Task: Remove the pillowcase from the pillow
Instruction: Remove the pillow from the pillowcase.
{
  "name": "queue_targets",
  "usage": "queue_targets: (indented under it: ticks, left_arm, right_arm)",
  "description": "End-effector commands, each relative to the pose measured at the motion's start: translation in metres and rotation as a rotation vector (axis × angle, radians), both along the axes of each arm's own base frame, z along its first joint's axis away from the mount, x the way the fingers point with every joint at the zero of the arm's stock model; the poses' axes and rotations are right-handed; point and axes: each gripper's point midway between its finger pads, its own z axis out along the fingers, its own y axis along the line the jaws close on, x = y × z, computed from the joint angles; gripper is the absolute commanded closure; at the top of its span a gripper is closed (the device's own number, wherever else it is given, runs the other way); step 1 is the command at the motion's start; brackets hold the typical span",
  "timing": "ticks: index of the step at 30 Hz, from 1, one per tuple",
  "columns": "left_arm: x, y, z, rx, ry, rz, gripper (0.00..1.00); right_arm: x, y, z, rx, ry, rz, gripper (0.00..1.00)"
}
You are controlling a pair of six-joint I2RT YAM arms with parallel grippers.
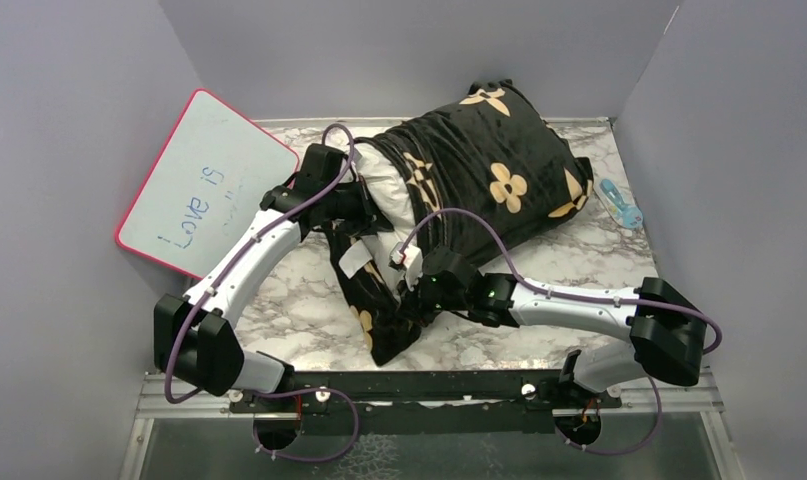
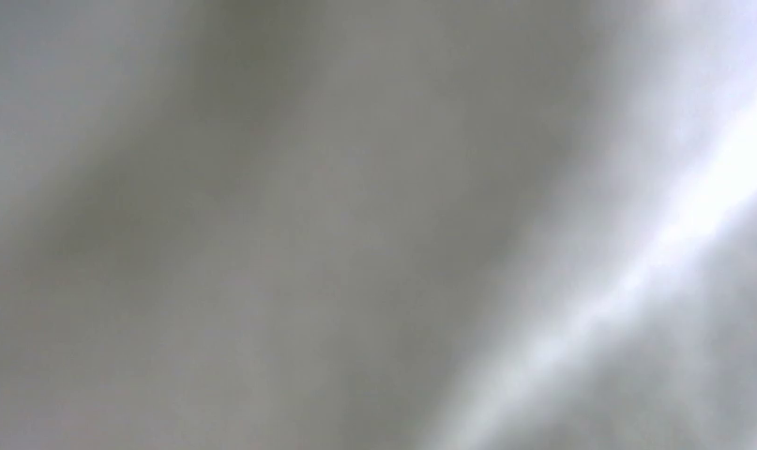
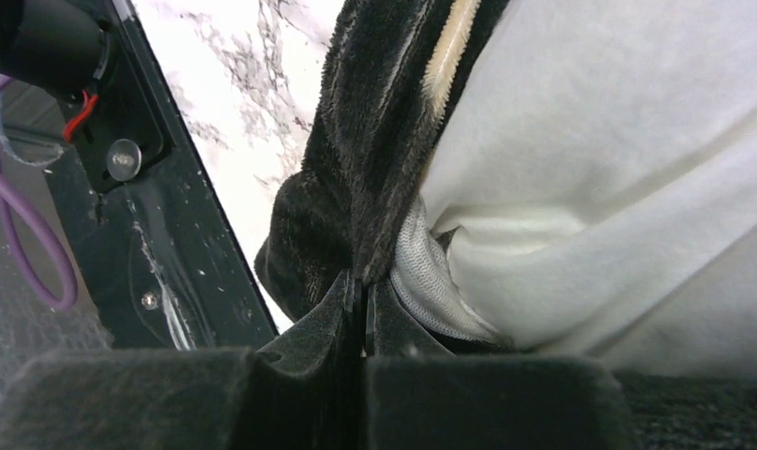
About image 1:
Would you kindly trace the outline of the white pillow insert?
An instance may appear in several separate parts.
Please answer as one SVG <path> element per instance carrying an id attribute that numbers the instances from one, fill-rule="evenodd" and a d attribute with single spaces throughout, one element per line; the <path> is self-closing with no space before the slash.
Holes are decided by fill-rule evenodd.
<path id="1" fill-rule="evenodd" d="M 353 279 L 356 273 L 368 272 L 368 253 L 371 253 L 379 273 L 388 287 L 396 292 L 402 273 L 389 266 L 391 250 L 403 242 L 416 225 L 412 200 L 404 184 L 403 177 L 377 149 L 369 144 L 356 146 L 356 171 L 364 178 L 368 193 L 379 207 L 380 212 L 390 221 L 391 232 L 378 232 L 355 239 L 345 237 L 345 251 L 336 265 L 347 279 Z"/>

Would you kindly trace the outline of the black floral pillowcase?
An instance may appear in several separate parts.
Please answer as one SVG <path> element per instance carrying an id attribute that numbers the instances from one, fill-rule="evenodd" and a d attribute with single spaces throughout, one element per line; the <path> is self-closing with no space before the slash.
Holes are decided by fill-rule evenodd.
<path id="1" fill-rule="evenodd" d="M 510 81 L 471 85 L 466 96 L 381 133 L 359 137 L 398 170 L 416 225 L 405 242 L 429 252 L 446 246 L 481 267 L 576 216 L 594 184 L 590 161 L 571 151 Z M 345 237 L 323 226 L 330 262 L 369 355 L 378 366 L 410 347 L 427 325 L 402 314 L 371 253 L 368 272 L 347 279 L 336 265 Z"/>

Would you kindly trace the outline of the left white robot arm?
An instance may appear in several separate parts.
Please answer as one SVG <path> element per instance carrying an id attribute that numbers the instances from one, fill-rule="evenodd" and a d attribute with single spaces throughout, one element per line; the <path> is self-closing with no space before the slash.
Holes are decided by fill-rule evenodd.
<path id="1" fill-rule="evenodd" d="M 154 307 L 154 364 L 212 395 L 251 390 L 277 411 L 292 401 L 292 367 L 244 349 L 235 327 L 263 281 L 316 227 L 335 221 L 366 226 L 377 217 L 356 174 L 355 148 L 312 144 L 299 170 L 266 192 L 249 227 L 227 255 L 183 295 Z"/>

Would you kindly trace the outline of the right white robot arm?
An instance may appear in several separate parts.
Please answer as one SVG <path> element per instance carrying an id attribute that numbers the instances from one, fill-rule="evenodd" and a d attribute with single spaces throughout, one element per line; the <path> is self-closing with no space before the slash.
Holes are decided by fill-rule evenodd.
<path id="1" fill-rule="evenodd" d="M 642 377 L 670 385 L 697 384 L 707 325 L 667 282 L 653 277 L 630 289 L 585 289 L 482 273 L 440 247 L 393 249 L 392 268 L 418 309 L 463 312 L 487 327 L 548 326 L 610 337 L 609 344 L 571 352 L 556 380 L 558 398 L 579 407 L 608 388 Z"/>

